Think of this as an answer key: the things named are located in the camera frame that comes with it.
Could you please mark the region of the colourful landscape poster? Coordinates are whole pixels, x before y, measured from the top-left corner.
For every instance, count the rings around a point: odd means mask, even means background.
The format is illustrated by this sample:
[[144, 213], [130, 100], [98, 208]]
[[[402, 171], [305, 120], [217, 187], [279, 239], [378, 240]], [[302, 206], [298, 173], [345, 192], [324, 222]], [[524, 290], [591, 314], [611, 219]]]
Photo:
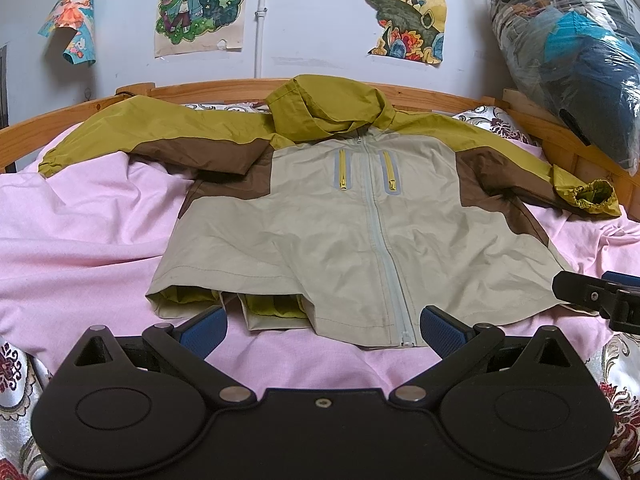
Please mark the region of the colourful landscape poster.
[[438, 65], [442, 62], [446, 0], [366, 0], [382, 34], [370, 55]]

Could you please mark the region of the beige brown olive hooded jacket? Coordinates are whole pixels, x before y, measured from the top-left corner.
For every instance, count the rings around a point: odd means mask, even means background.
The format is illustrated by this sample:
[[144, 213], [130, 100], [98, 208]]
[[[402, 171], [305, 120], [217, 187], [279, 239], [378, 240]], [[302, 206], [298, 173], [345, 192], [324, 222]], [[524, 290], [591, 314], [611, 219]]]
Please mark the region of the beige brown olive hooded jacket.
[[516, 323], [556, 305], [567, 262], [530, 212], [617, 217], [584, 182], [495, 133], [398, 110], [366, 84], [298, 76], [263, 113], [133, 96], [48, 151], [40, 174], [124, 152], [192, 172], [146, 296], [180, 318], [235, 294], [261, 330], [421, 343], [422, 310]]

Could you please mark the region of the plastic bag of clothes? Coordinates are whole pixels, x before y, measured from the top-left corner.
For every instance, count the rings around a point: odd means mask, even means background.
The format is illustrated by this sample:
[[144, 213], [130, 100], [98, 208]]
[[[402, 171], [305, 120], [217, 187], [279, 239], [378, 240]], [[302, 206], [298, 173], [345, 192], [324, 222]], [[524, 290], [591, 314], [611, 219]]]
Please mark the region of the plastic bag of clothes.
[[518, 90], [628, 174], [639, 169], [639, 34], [615, 0], [489, 0]]

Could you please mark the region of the white wall conduit pipe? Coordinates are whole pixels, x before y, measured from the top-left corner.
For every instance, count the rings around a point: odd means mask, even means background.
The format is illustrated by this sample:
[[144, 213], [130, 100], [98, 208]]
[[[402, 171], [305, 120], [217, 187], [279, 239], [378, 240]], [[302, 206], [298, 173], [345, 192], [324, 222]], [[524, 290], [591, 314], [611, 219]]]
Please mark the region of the white wall conduit pipe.
[[267, 0], [258, 0], [255, 11], [255, 49], [254, 49], [254, 78], [262, 78], [262, 50], [264, 50], [265, 19], [267, 16]]

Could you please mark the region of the wooden bed frame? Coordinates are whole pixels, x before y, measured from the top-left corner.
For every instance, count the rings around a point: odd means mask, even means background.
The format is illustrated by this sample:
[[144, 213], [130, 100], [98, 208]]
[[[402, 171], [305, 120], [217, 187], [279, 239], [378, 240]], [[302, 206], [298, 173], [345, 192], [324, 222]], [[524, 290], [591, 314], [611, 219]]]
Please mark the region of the wooden bed frame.
[[[63, 107], [1, 130], [1, 170], [20, 158], [43, 148], [66, 128], [83, 122], [100, 110], [131, 98], [150, 96], [175, 104], [262, 102], [284, 84], [282, 79], [228, 79], [157, 87], [152, 82], [130, 84], [114, 96]], [[522, 129], [537, 139], [549, 162], [585, 181], [611, 182], [628, 217], [639, 219], [639, 176], [628, 174], [596, 146], [587, 146], [550, 113], [518, 90], [506, 89], [499, 99], [484, 96], [472, 100], [463, 96], [393, 84], [372, 84], [383, 92], [398, 110], [458, 114], [480, 105], [505, 110]]]

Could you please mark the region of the floral white bedding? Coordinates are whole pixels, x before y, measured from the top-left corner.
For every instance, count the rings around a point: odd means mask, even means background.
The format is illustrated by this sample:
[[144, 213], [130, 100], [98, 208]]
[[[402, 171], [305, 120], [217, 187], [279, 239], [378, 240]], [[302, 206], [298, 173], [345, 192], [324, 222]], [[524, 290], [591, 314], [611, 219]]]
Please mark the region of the floral white bedding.
[[[636, 332], [638, 289], [608, 284], [610, 316], [555, 298]], [[440, 361], [425, 341], [434, 359], [390, 390], [249, 388], [255, 404], [213, 406], [160, 370], [144, 331], [93, 325], [51, 370], [32, 434], [53, 479], [600, 478], [606, 452], [637, 442], [622, 424], [629, 392], [594, 374], [559, 323], [491, 325], [502, 347], [428, 408], [390, 402]]]

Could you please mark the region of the blond anime character poster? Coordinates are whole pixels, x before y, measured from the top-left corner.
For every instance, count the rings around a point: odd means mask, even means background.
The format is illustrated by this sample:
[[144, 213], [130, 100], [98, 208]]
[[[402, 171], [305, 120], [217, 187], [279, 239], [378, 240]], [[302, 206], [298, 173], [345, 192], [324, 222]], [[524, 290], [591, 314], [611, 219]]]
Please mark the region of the blond anime character poster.
[[160, 0], [154, 54], [168, 55], [243, 47], [245, 0]]

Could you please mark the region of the orange-haired anime girl poster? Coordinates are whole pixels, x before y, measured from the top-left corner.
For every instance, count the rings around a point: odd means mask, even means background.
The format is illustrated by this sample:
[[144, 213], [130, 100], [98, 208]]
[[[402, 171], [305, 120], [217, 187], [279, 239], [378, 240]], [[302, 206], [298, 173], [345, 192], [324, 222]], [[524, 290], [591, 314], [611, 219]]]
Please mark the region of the orange-haired anime girl poster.
[[38, 35], [50, 38], [57, 32], [70, 36], [62, 57], [70, 64], [93, 65], [96, 62], [94, 45], [94, 0], [58, 0], [49, 12]]

